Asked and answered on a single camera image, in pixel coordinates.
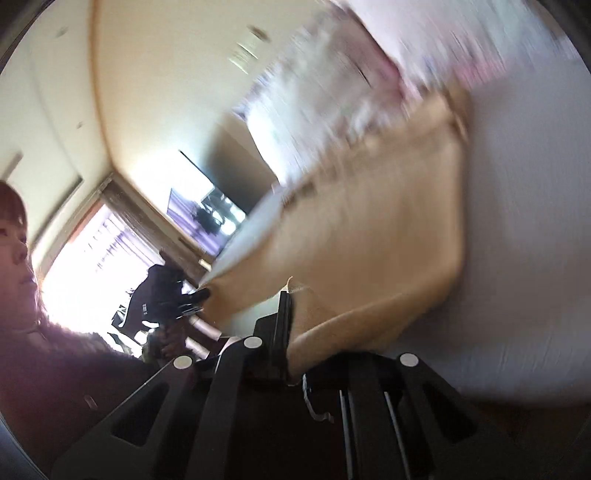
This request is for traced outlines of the right floral pink pillow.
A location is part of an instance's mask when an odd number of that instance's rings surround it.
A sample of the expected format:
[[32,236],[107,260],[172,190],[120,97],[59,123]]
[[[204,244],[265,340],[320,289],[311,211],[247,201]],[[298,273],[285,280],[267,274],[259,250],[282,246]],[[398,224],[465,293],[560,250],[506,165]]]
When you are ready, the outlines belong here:
[[339,1],[397,64],[408,90],[458,77],[473,87],[579,54],[537,1]]

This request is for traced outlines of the lavender bed sheet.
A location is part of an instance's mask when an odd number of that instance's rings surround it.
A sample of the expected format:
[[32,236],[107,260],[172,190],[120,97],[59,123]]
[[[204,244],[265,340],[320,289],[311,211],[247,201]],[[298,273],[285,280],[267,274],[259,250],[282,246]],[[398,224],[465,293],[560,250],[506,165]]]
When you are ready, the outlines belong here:
[[[468,92],[462,271],[441,304],[375,352],[415,353],[474,398],[586,403],[589,71],[556,61]],[[297,185],[260,205],[206,281],[256,247]]]

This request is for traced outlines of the floral pink pillow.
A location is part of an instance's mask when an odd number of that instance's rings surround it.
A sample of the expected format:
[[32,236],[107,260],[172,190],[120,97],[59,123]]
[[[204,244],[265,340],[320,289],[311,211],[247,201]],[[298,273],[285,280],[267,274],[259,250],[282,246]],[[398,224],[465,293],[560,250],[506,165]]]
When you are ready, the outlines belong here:
[[297,29],[235,114],[288,185],[329,150],[390,124],[402,101],[399,68],[352,10],[332,5]]
[[579,54],[537,1],[339,1],[397,64],[408,90],[458,77],[473,87]]

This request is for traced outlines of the person in dark red top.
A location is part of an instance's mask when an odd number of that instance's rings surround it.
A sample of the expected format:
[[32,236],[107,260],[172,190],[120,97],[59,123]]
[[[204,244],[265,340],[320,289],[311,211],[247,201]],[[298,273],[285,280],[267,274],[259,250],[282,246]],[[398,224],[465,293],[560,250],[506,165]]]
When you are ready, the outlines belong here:
[[98,335],[71,332],[45,314],[18,193],[1,185],[1,414],[43,474],[156,371]]

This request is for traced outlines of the left floral pink pillow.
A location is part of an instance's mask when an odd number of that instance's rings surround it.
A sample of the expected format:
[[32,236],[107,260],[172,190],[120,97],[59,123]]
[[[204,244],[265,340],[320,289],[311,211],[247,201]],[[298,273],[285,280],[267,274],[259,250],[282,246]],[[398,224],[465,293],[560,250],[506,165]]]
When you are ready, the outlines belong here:
[[235,114],[288,185],[329,150],[390,124],[402,101],[399,68],[352,10],[332,5],[297,29]]

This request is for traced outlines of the tan long-sleeve shirt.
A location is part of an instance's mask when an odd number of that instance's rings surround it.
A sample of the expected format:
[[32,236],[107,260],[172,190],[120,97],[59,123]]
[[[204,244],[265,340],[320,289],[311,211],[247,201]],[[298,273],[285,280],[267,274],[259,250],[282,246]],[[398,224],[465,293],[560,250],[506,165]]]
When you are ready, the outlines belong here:
[[326,155],[256,247],[206,281],[204,319],[221,325],[287,289],[294,377],[341,352],[386,348],[462,271],[470,116],[469,92],[449,85]]

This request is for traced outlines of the window with balcony view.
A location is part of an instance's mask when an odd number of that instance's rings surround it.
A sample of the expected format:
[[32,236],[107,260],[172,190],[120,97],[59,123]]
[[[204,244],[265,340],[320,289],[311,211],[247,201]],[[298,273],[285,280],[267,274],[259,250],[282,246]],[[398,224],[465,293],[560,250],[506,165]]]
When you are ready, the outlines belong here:
[[151,266],[171,259],[195,284],[243,220],[245,213],[216,188],[197,200],[171,190],[159,214],[121,183],[109,182],[42,281],[50,321],[74,332],[106,332]]

